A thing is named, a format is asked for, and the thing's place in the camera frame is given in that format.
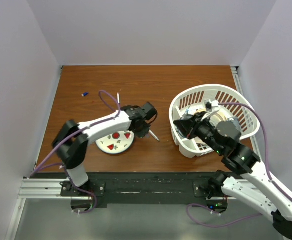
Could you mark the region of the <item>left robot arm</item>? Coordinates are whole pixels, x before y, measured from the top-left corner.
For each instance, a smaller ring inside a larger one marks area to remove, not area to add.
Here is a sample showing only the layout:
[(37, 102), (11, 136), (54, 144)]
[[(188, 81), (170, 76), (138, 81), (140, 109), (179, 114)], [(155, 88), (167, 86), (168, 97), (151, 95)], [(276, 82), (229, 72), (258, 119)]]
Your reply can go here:
[(141, 107), (120, 107), (112, 114), (96, 120), (80, 123), (69, 120), (64, 123), (52, 142), (52, 148), (72, 181), (72, 191), (78, 196), (84, 196), (89, 191), (89, 180), (83, 166), (89, 145), (120, 131), (130, 131), (136, 137), (143, 138), (157, 116), (155, 107), (147, 102)]

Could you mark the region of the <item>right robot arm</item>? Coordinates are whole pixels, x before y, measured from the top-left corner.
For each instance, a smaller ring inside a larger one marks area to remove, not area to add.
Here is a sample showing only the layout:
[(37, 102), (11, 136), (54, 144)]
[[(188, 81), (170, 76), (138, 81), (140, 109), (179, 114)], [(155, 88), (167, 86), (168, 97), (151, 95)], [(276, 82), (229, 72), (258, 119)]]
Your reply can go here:
[(200, 138), (222, 157), (222, 163), (234, 174), (254, 185), (258, 192), (243, 187), (233, 177), (218, 171), (209, 181), (213, 196), (231, 196), (252, 207), (270, 220), (274, 229), (292, 240), (292, 191), (269, 170), (265, 161), (249, 147), (240, 143), (240, 131), (232, 122), (216, 126), (204, 118), (205, 113), (188, 115), (173, 124), (187, 139)]

